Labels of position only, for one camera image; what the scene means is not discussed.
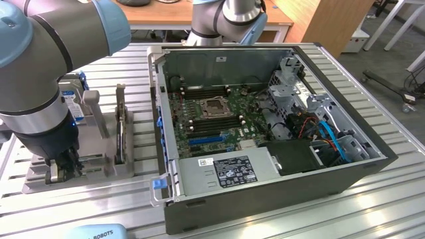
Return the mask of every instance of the label sticker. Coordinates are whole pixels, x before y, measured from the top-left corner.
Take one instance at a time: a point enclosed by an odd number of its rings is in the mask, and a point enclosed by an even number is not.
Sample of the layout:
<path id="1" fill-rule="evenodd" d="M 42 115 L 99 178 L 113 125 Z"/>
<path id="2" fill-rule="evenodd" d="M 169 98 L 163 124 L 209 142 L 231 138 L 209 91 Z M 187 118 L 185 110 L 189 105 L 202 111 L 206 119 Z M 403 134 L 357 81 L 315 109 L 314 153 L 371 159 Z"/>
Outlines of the label sticker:
<path id="1" fill-rule="evenodd" d="M 226 57 L 225 56 L 218 56 L 214 59 L 215 62 L 225 62 L 226 61 Z"/>
<path id="2" fill-rule="evenodd" d="M 257 181 L 247 156 L 217 160 L 213 166 L 222 188 Z"/>
<path id="3" fill-rule="evenodd" d="M 199 164 L 199 167 L 211 165 L 213 164 L 213 158 L 198 159 L 198 164 Z"/>
<path id="4" fill-rule="evenodd" d="M 83 119 L 83 113 L 81 110 L 81 106 L 78 103 L 75 103 L 73 100 L 75 98 L 74 92 L 73 91 L 62 91 L 61 95 L 65 98 L 65 103 L 67 105 L 71 117 L 74 121 L 79 121 Z"/>
<path id="5" fill-rule="evenodd" d="M 408 96 L 405 94 L 405 98 L 408 100 L 408 101 L 415 101 L 414 97 L 412 96 Z"/>

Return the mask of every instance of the slotted metal table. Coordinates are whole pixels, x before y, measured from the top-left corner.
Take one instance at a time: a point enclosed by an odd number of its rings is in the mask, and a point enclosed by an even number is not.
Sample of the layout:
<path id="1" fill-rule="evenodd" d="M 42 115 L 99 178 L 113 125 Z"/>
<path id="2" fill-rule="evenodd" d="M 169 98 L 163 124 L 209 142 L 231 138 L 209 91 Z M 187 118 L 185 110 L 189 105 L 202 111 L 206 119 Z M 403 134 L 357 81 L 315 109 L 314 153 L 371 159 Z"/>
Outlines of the slotted metal table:
<path id="1" fill-rule="evenodd" d="M 30 153 L 13 137 L 0 150 L 0 237 L 62 238 L 73 227 L 119 223 L 130 239 L 178 238 L 422 238 L 425 237 L 425 147 L 365 91 L 330 54 L 299 44 L 398 160 L 334 195 L 227 223 L 169 236 L 162 208 L 149 203 L 147 180 L 158 173 L 147 79 L 147 44 L 130 44 L 81 68 L 90 89 L 113 111 L 115 84 L 126 84 L 134 112 L 135 176 L 130 179 L 23 195 Z M 309 73 L 311 88 L 323 91 Z"/>

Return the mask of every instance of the white sticker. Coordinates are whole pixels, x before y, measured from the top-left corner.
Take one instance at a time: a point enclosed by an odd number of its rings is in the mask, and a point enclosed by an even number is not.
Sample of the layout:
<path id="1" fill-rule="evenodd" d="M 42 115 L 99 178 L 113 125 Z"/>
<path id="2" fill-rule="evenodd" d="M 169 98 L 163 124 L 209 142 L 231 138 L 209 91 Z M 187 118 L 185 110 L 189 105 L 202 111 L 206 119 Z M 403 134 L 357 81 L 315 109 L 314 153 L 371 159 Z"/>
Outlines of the white sticker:
<path id="1" fill-rule="evenodd" d="M 73 100 L 75 98 L 74 92 L 73 91 L 62 91 L 61 95 L 65 98 L 65 102 L 73 117 L 74 121 L 79 121 L 83 119 L 83 113 L 81 110 L 81 106 L 78 105 L 78 103 L 75 103 Z"/>
<path id="2" fill-rule="evenodd" d="M 226 61 L 226 57 L 225 56 L 218 56 L 214 58 L 215 62 L 225 62 Z"/>
<path id="3" fill-rule="evenodd" d="M 405 98 L 406 98 L 407 100 L 410 100 L 410 101 L 415 101 L 414 97 L 412 97 L 412 96 L 408 96 L 408 95 L 406 95 L 406 94 L 405 94 Z"/>
<path id="4" fill-rule="evenodd" d="M 213 164 L 213 158 L 198 159 L 198 164 L 199 164 L 199 167 L 211 165 Z"/>

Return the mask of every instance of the robotic arm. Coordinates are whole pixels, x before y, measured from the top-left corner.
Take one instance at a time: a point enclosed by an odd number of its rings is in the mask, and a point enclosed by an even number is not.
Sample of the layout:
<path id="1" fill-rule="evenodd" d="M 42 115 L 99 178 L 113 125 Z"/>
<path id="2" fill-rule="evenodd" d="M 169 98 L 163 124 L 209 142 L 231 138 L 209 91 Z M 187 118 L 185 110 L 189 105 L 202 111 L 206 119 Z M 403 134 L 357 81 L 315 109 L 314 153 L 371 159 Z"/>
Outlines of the robotic arm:
<path id="1" fill-rule="evenodd" d="M 125 15 L 109 0 L 0 1 L 0 39 L 0 119 L 65 181 L 81 175 L 78 129 L 57 79 L 126 47 Z"/>
<path id="2" fill-rule="evenodd" d="M 263 0 L 193 0 L 191 32 L 186 45 L 221 45 L 221 36 L 241 45 L 251 45 L 265 24 Z"/>

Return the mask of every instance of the motherboard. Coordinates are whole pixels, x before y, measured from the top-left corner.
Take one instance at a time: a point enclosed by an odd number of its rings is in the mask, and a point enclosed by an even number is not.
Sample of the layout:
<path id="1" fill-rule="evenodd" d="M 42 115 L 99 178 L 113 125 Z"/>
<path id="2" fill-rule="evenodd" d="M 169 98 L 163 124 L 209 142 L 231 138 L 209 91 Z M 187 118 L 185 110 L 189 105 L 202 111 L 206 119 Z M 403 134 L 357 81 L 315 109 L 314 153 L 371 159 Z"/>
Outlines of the motherboard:
<path id="1" fill-rule="evenodd" d="M 179 158 L 231 152 L 273 140 L 259 101 L 246 85 L 167 93 Z"/>

